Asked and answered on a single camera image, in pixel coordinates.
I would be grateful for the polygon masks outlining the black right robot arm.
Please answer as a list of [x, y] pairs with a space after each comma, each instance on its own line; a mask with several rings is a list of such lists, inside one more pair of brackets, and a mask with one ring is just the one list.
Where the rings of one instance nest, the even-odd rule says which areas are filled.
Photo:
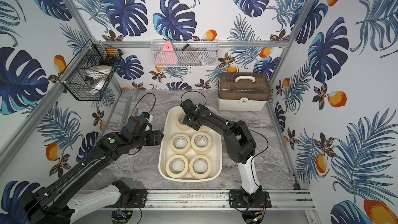
[[180, 107], [186, 115], [183, 124], [196, 131], [205, 126], [223, 137], [230, 159], [238, 165], [243, 208], [255, 208], [263, 188], [254, 165], [257, 144], [246, 123], [226, 120], [202, 104], [194, 105], [190, 99], [184, 100]]

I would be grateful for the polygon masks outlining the white plastic storage tray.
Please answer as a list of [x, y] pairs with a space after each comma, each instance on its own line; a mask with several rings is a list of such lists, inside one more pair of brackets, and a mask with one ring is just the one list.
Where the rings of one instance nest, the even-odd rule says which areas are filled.
[[198, 131], [182, 123], [185, 113], [179, 106], [167, 114], [158, 169], [168, 180], [204, 182], [215, 179], [222, 169], [222, 138], [209, 127]]

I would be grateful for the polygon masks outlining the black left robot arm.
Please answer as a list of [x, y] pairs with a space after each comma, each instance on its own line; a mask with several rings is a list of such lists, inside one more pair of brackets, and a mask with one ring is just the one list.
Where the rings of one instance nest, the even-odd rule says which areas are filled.
[[98, 172], [131, 149], [158, 146], [162, 139], [162, 131], [152, 130], [147, 118], [130, 117], [120, 132], [108, 133], [100, 138], [92, 150], [57, 181], [37, 192], [24, 193], [20, 198], [25, 213], [24, 222], [72, 224], [103, 207], [132, 204], [131, 189], [121, 181], [84, 197], [77, 197], [76, 193]]

